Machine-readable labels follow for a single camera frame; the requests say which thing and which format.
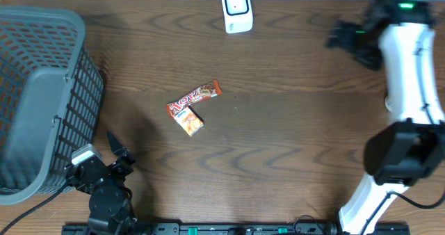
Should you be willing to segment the orange snack packet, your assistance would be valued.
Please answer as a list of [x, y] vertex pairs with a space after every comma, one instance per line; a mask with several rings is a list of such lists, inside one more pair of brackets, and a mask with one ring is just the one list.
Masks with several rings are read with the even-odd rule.
[[204, 126], [203, 121], [201, 121], [189, 106], [176, 114], [174, 119], [189, 136], [193, 136]]

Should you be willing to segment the red Top chocolate bar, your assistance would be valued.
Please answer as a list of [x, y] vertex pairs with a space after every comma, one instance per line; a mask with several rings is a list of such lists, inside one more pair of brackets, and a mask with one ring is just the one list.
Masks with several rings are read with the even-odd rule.
[[194, 89], [187, 95], [184, 95], [181, 99], [167, 104], [166, 108], [169, 115], [173, 118], [191, 104], [216, 97], [218, 95], [221, 95], [222, 93], [223, 92], [220, 88], [220, 84], [215, 79], [209, 83], [204, 84], [203, 86], [200, 86], [199, 88]]

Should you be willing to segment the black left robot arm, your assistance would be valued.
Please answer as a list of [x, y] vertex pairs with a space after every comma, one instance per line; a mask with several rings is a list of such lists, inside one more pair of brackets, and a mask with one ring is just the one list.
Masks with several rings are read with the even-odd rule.
[[89, 194], [88, 228], [92, 233], [151, 234], [150, 225], [136, 217], [133, 193], [124, 185], [126, 176], [134, 171], [135, 159], [110, 131], [107, 138], [116, 161], [106, 165], [95, 147], [87, 144], [72, 153], [66, 182]]

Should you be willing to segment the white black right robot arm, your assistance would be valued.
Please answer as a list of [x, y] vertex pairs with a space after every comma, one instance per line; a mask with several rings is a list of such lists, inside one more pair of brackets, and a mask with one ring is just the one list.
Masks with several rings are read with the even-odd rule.
[[390, 204], [444, 159], [434, 23], [425, 1], [375, 0], [362, 24], [340, 21], [327, 39], [367, 68], [385, 69], [392, 105], [389, 126], [366, 143], [359, 186], [339, 210], [342, 234], [372, 234]]

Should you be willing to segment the white barcode scanner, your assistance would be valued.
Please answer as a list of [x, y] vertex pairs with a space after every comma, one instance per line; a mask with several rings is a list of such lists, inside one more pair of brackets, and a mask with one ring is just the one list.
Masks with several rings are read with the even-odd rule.
[[251, 0], [221, 0], [228, 34], [248, 32], [253, 27]]

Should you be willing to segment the grey plastic basket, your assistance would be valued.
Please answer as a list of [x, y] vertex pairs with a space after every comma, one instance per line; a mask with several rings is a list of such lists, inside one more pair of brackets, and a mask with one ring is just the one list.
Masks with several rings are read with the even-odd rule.
[[90, 144], [104, 80], [71, 10], [1, 7], [1, 204], [55, 193]]

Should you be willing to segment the black mounting rail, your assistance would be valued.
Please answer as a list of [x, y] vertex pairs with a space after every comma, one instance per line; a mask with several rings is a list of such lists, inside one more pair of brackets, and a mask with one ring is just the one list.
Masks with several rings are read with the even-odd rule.
[[[62, 235], [90, 235], [107, 234], [96, 232], [87, 225], [64, 225]], [[143, 225], [135, 232], [128, 234], [147, 235], [274, 235], [274, 234], [347, 234], [342, 233], [334, 223], [319, 224], [315, 222], [300, 222], [293, 226], [291, 224], [267, 224], [267, 225], [215, 225], [215, 224], [185, 224], [177, 223], [154, 223]], [[372, 234], [377, 235], [410, 235], [408, 225], [400, 224], [378, 224]]]

